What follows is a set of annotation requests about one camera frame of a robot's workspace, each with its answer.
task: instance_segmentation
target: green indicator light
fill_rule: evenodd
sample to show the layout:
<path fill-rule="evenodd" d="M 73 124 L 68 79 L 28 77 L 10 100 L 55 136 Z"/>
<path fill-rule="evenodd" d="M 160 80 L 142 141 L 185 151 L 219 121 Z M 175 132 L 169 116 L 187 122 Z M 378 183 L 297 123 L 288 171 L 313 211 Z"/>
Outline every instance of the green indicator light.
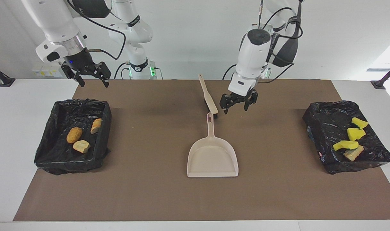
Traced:
<path fill-rule="evenodd" d="M 152 67 L 149 67 L 149 69 L 151 70 L 151 76 L 155 76 L 156 75 L 155 70 Z"/>

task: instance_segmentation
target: food scrap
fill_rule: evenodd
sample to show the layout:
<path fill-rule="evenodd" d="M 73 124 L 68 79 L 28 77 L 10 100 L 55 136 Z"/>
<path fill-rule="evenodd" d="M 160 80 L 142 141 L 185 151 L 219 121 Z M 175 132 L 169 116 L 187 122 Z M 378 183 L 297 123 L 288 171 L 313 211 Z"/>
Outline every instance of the food scrap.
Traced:
<path fill-rule="evenodd" d="M 68 143 L 75 143 L 82 136 L 82 129 L 80 127 L 73 127 L 67 135 Z"/>
<path fill-rule="evenodd" d="M 99 129 L 101 128 L 101 123 L 102 123 L 101 118 L 98 118 L 98 119 L 93 121 L 92 128 L 91 128 L 91 134 L 95 134 L 99 131 Z"/>
<path fill-rule="evenodd" d="M 85 140 L 77 141 L 73 145 L 73 148 L 75 150 L 77 150 L 78 152 L 83 153 L 83 154 L 87 153 L 88 149 L 90 147 L 91 147 L 91 145 L 87 141 L 85 141 Z"/>
<path fill-rule="evenodd" d="M 359 145 L 359 148 L 356 148 L 354 150 L 347 150 L 343 155 L 346 158 L 350 159 L 350 161 L 354 161 L 363 150 L 363 146 Z"/>

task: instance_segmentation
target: dustpan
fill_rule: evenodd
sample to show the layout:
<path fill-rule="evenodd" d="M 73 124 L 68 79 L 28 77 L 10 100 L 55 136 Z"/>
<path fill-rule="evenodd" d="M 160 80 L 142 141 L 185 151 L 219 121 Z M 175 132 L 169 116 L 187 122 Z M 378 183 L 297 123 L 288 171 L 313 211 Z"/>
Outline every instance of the dustpan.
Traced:
<path fill-rule="evenodd" d="M 208 136 L 196 141 L 188 155 L 188 177 L 235 177 L 239 167 L 235 151 L 226 140 L 215 137 L 213 114 L 208 113 Z"/>

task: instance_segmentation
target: brown paper surface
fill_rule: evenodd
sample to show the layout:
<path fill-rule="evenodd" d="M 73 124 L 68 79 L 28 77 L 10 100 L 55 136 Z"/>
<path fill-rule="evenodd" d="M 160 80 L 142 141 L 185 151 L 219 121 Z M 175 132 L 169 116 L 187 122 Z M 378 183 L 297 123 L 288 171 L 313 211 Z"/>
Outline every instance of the brown paper surface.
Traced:
<path fill-rule="evenodd" d="M 14 221 L 390 219 L 381 168 L 327 174 L 307 136 L 309 104 L 340 100 L 331 81 L 261 83 L 249 111 L 220 110 L 215 135 L 236 152 L 234 178 L 186 176 L 189 149 L 207 135 L 198 80 L 85 82 L 74 98 L 111 107 L 110 154 L 84 174 L 37 170 Z M 217 105 L 228 84 L 206 81 Z"/>

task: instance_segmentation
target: robotic arm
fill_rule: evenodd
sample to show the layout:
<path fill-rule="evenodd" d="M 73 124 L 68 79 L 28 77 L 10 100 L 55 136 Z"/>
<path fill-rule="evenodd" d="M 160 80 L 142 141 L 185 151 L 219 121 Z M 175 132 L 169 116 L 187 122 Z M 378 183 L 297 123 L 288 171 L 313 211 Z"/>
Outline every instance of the robotic arm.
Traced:
<path fill-rule="evenodd" d="M 109 35 L 120 44 L 125 43 L 131 66 L 130 75 L 135 79 L 150 79 L 155 76 L 155 63 L 148 60 L 140 43 L 152 40 L 153 32 L 149 25 L 141 20 L 132 0 L 22 0 L 26 10 L 35 23 L 43 30 L 46 40 L 35 50 L 39 58 L 49 63 L 63 57 L 62 70 L 69 79 L 76 80 L 82 87 L 85 82 L 80 75 L 91 75 L 101 79 L 105 87 L 109 86 L 111 72 L 104 62 L 95 64 L 79 28 L 73 17 L 105 18 L 112 8 L 116 17 L 125 21 L 115 23 Z"/>
<path fill-rule="evenodd" d="M 146 24 L 136 11 L 132 0 L 113 0 L 115 15 L 124 22 L 111 24 L 110 28 L 123 32 L 126 36 L 125 51 L 129 57 L 129 74 L 132 79 L 151 79 L 155 76 L 155 63 L 145 54 L 140 43 L 150 42 L 153 37 L 152 28 Z M 112 40 L 123 43 L 123 36 L 109 31 Z"/>
<path fill-rule="evenodd" d="M 22 3 L 45 34 L 46 40 L 35 49 L 42 61 L 49 63 L 63 57 L 65 62 L 61 68 L 67 78 L 83 87 L 85 82 L 80 75 L 91 75 L 108 87 L 110 70 L 104 62 L 95 64 L 92 60 L 84 41 L 86 36 L 74 23 L 64 0 L 22 0 Z M 87 16 L 104 18 L 110 13 L 108 3 L 102 0 L 90 0 L 87 5 L 81 3 L 82 0 L 72 1 Z"/>
<path fill-rule="evenodd" d="M 227 114 L 228 109 L 245 102 L 244 109 L 256 103 L 258 93 L 255 85 L 269 63 L 278 67 L 293 65 L 298 50 L 301 3 L 304 0 L 266 0 L 265 15 L 271 25 L 250 30 L 242 38 L 238 63 L 228 90 L 223 94 L 220 106 Z"/>

